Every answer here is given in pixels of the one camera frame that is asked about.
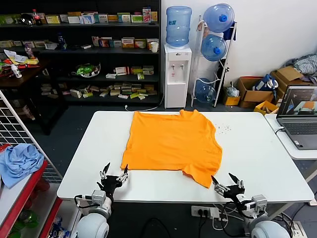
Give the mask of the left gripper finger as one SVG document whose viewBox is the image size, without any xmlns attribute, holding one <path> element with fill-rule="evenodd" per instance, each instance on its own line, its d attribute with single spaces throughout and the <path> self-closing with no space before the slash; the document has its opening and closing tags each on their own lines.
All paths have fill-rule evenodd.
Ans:
<svg viewBox="0 0 317 238">
<path fill-rule="evenodd" d="M 106 175 L 107 175 L 107 171 L 110 167 L 110 162 L 104 167 L 104 169 L 102 171 L 100 171 L 100 177 L 101 179 L 106 179 Z"/>
<path fill-rule="evenodd" d="M 128 165 L 126 165 L 123 174 L 120 175 L 116 180 L 118 184 L 124 184 L 128 179 Z"/>
</svg>

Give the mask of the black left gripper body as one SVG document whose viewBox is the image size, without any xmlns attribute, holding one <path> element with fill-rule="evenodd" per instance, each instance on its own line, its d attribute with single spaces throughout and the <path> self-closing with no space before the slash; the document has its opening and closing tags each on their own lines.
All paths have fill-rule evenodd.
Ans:
<svg viewBox="0 0 317 238">
<path fill-rule="evenodd" d="M 118 176 L 107 176 L 101 179 L 101 183 L 97 182 L 97 185 L 101 191 L 106 193 L 106 197 L 113 198 L 115 189 L 122 186 L 122 181 Z"/>
</svg>

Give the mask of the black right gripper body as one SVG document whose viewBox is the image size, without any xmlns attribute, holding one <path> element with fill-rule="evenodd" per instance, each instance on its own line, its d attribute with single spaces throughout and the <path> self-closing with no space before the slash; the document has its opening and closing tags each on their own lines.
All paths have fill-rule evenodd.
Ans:
<svg viewBox="0 0 317 238">
<path fill-rule="evenodd" d="M 230 185 L 226 187 L 226 190 L 223 192 L 224 198 L 229 198 L 231 200 L 237 200 L 238 194 L 244 194 L 245 188 L 237 184 Z"/>
</svg>

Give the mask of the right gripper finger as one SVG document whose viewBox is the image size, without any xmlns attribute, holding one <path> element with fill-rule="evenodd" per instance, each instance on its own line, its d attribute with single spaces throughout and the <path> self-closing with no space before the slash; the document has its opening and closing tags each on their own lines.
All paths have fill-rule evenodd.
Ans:
<svg viewBox="0 0 317 238">
<path fill-rule="evenodd" d="M 214 190 L 216 193 L 218 193 L 221 196 L 224 196 L 224 194 L 227 192 L 227 187 L 220 184 L 214 176 L 211 176 L 212 178 L 212 184 L 214 185 Z"/>
<path fill-rule="evenodd" d="M 239 189 L 240 191 L 245 191 L 244 182 L 242 180 L 239 180 L 235 175 L 232 173 L 228 173 L 233 182 L 235 183 L 235 188 Z"/>
</svg>

